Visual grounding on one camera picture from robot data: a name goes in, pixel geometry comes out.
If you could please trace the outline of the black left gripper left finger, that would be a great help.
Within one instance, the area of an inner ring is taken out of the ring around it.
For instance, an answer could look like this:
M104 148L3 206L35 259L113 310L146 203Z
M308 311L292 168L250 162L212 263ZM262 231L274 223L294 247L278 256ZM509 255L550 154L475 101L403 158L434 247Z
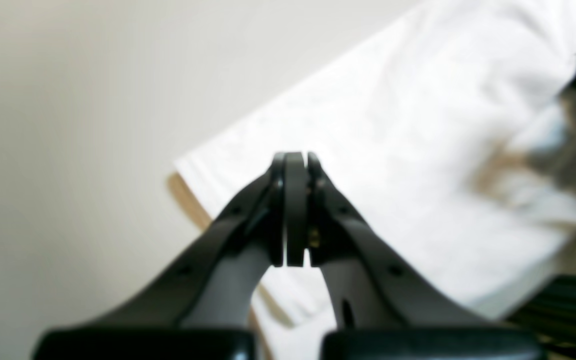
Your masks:
M53 330L35 360L253 360L251 298L274 266L301 267L307 248L307 170L277 153L208 229L151 284L84 325Z

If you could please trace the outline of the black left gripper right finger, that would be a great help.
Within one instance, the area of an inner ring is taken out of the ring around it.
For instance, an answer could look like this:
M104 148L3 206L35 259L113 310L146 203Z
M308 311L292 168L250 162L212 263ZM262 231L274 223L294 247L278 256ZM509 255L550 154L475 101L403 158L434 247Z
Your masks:
M336 189L315 153L308 225L337 328L322 360L545 360L532 332L486 320L448 298L398 255Z

